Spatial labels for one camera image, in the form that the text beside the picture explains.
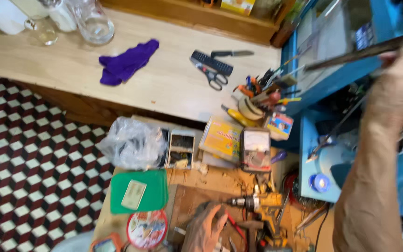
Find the hammer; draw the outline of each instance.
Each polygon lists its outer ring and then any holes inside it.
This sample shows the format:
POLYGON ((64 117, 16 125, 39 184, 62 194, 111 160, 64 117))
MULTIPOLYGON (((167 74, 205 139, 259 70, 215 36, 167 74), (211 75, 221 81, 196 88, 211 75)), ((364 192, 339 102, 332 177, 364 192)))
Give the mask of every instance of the hammer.
POLYGON ((264 222, 257 220, 246 220, 236 222, 236 224, 242 228, 248 229, 248 252, 256 252, 257 231, 264 228, 264 222))

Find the checkered tile floor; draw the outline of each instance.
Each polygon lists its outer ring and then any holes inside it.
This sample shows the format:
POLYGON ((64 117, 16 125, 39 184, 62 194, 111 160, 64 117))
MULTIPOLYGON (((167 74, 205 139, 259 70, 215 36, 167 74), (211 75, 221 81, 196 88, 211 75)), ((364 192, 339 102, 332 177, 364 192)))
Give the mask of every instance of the checkered tile floor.
POLYGON ((114 170, 97 145, 107 131, 0 78, 0 251, 49 251, 94 228, 114 170))

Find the wooden shelf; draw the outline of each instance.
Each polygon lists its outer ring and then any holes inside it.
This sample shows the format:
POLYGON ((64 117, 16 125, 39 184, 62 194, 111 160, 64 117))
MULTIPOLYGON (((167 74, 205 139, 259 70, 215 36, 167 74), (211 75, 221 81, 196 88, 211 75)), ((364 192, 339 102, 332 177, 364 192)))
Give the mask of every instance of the wooden shelf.
POLYGON ((196 0, 101 0, 112 9, 165 20, 195 29, 270 44, 279 30, 272 21, 244 16, 218 6, 204 8, 196 0))

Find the plastic bag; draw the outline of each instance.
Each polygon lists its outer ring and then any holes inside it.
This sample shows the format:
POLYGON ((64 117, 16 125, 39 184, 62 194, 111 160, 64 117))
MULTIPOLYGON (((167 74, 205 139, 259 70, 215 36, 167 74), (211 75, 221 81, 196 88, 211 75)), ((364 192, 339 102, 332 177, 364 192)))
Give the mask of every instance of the plastic bag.
POLYGON ((167 150, 159 127, 126 117, 118 117, 108 135, 100 141, 100 151, 123 169, 155 168, 167 150))

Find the purple handle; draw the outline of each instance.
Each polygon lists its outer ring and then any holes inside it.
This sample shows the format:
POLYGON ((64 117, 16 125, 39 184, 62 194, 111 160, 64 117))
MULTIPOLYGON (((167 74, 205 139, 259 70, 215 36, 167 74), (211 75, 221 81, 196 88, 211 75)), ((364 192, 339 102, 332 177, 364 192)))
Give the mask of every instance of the purple handle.
POLYGON ((278 161, 281 161, 283 159, 287 158, 287 152, 286 151, 280 151, 278 152, 274 157, 271 158, 271 163, 274 164, 278 161))

